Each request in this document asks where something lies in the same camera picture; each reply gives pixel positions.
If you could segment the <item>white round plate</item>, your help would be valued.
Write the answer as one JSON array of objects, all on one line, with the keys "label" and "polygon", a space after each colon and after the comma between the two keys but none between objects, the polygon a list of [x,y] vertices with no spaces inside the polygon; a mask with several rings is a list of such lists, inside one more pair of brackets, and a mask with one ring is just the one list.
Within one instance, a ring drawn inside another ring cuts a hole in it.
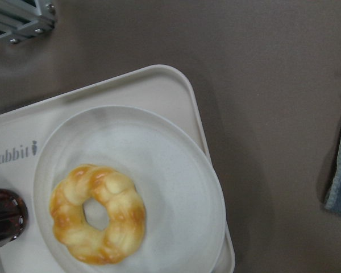
[{"label": "white round plate", "polygon": [[[110,166],[129,176],[143,198],[144,241],[118,264],[79,262],[54,238],[51,192],[82,163]],[[221,186],[200,148],[161,116],[126,106],[83,111],[54,131],[36,167],[34,210],[56,261],[45,267],[48,272],[210,272],[226,224]]]}]

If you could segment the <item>twisted glazed donut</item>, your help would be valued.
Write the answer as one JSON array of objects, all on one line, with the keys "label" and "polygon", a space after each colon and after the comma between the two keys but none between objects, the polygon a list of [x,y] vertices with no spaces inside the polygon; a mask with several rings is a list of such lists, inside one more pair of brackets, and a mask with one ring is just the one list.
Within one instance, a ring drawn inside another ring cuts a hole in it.
[{"label": "twisted glazed donut", "polygon": [[[90,225],[84,203],[96,200],[107,212],[108,225]],[[53,234],[77,260],[94,265],[115,264],[135,253],[145,234],[145,206],[134,182],[107,167],[82,164],[54,188],[49,212]]]}]

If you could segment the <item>tea bottle on tray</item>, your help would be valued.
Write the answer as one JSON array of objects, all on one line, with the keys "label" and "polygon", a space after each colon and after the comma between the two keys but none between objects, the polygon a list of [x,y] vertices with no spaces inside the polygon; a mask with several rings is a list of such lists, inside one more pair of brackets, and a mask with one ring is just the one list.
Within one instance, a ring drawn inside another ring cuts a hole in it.
[{"label": "tea bottle on tray", "polygon": [[27,221],[24,200],[13,191],[0,188],[0,247],[17,239],[25,230]]}]

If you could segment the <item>aluminium frame post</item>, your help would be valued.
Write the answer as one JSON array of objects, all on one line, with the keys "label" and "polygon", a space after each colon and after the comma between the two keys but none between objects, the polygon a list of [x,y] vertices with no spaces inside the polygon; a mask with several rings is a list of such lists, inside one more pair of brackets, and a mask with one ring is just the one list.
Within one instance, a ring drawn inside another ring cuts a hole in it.
[{"label": "aluminium frame post", "polygon": [[0,42],[18,44],[54,29],[54,1],[0,1]]}]

